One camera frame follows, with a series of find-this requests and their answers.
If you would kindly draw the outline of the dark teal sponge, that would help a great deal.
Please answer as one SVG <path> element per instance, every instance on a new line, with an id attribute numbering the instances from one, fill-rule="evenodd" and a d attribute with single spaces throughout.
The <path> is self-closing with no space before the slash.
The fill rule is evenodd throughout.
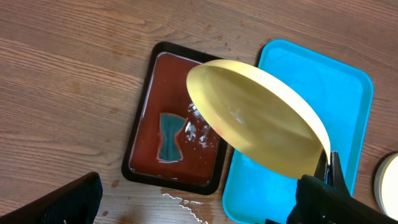
<path id="1" fill-rule="evenodd" d="M 174 163 L 183 159 L 178 135 L 185 125 L 185 119 L 172 113 L 161 113 L 159 123 L 160 143 L 157 159 L 162 163 Z"/>

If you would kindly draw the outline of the yellow-green plate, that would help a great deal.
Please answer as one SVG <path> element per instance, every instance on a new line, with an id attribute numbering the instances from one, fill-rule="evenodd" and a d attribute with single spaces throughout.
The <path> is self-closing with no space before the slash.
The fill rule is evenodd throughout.
<path id="1" fill-rule="evenodd" d="M 252 65 L 212 60 L 187 74 L 200 116 L 228 144 L 259 165 L 299 179 L 313 175 L 331 144 L 313 108 L 291 87 Z"/>
<path id="2" fill-rule="evenodd" d="M 397 153 L 387 156 L 377 168 L 374 178 L 374 195 L 381 211 L 397 220 Z"/>

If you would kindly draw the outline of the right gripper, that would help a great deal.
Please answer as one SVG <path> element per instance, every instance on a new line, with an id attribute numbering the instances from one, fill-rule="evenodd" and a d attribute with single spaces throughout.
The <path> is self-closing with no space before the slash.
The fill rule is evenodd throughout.
<path id="1" fill-rule="evenodd" d="M 336 151 L 330 156 L 331 186 L 324 183 L 328 180 L 327 155 L 321 152 L 313 176 L 304 175 L 298 180 L 296 205 L 286 223 L 397 224 L 396 220 L 350 197 Z"/>

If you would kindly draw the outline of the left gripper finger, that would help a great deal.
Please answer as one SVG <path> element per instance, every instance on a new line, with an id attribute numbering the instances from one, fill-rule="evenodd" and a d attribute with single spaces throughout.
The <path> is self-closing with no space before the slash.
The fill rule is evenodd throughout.
<path id="1" fill-rule="evenodd" d="M 53 192 L 1 216 L 1 224 L 93 223 L 100 207 L 103 188 L 100 175 L 86 175 Z"/>

